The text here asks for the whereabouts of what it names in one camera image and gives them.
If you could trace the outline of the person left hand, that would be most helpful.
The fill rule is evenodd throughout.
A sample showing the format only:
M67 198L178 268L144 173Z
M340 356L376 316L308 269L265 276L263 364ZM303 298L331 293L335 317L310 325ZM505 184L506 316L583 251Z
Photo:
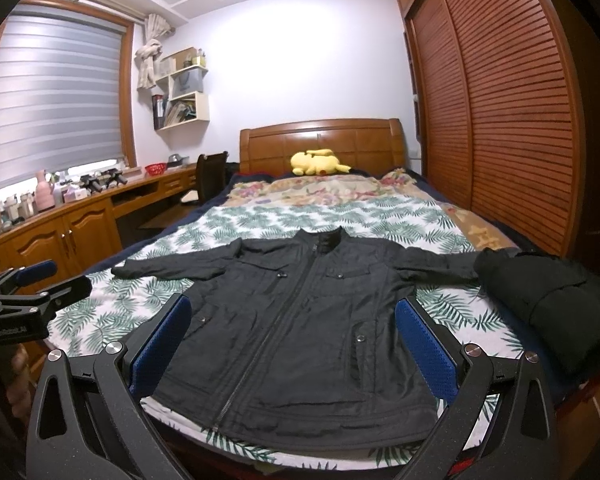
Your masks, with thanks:
M4 378L6 399L12 416L20 422L28 422L31 414L29 355L23 344L9 353L10 364Z

